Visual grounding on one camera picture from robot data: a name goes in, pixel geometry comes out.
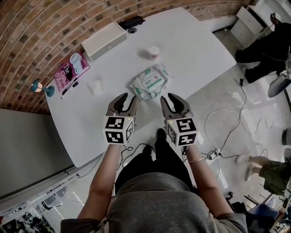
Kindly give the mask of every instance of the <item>marker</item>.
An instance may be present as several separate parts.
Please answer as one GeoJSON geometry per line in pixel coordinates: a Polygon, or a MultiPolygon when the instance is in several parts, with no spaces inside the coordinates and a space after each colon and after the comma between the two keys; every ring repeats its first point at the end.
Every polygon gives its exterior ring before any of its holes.
{"type": "Polygon", "coordinates": [[[70,87],[68,87],[68,89],[66,90],[66,92],[62,95],[62,99],[74,88],[78,85],[78,82],[75,82],[73,85],[71,85],[70,87]]]}
{"type": "Polygon", "coordinates": [[[64,91],[62,92],[62,96],[68,91],[68,89],[73,86],[74,82],[77,80],[78,78],[75,78],[74,81],[66,88],[64,89],[64,91]]]}

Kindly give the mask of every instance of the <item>gray t-shirt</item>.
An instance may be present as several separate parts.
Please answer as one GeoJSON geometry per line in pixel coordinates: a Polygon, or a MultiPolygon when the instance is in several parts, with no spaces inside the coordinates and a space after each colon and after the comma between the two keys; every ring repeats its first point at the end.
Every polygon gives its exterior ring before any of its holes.
{"type": "Polygon", "coordinates": [[[245,215],[213,218],[203,200],[185,183],[160,172],[143,174],[124,184],[106,220],[99,223],[67,219],[61,223],[61,232],[247,233],[245,215]]]}

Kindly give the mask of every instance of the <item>olive green pants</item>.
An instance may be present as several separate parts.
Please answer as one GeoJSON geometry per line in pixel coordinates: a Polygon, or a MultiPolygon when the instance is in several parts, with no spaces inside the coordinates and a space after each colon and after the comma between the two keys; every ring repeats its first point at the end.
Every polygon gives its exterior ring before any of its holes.
{"type": "Polygon", "coordinates": [[[265,179],[265,190],[275,195],[284,195],[291,176],[291,164],[269,161],[261,168],[259,176],[265,179]]]}

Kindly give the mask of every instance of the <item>white sneaker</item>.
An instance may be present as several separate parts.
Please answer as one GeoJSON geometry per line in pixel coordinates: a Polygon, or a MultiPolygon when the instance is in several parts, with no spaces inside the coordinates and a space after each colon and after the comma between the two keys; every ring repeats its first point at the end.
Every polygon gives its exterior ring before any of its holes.
{"type": "Polygon", "coordinates": [[[250,155],[248,154],[244,154],[244,155],[239,155],[238,157],[236,157],[236,162],[237,163],[247,163],[250,159],[250,155]]]}
{"type": "Polygon", "coordinates": [[[253,174],[253,168],[256,167],[255,164],[251,163],[249,165],[249,167],[247,168],[247,171],[246,171],[246,181],[249,181],[251,179],[251,176],[253,174]]]}

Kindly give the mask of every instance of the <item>bracelet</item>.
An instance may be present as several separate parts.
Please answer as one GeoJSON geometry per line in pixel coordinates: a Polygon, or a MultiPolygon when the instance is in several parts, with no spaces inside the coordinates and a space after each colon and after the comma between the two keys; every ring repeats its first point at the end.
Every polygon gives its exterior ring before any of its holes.
{"type": "Polygon", "coordinates": [[[188,163],[195,163],[195,162],[199,162],[199,161],[201,161],[203,159],[203,156],[201,157],[201,158],[199,158],[199,159],[196,159],[196,160],[194,160],[194,161],[188,161],[188,163]]]}

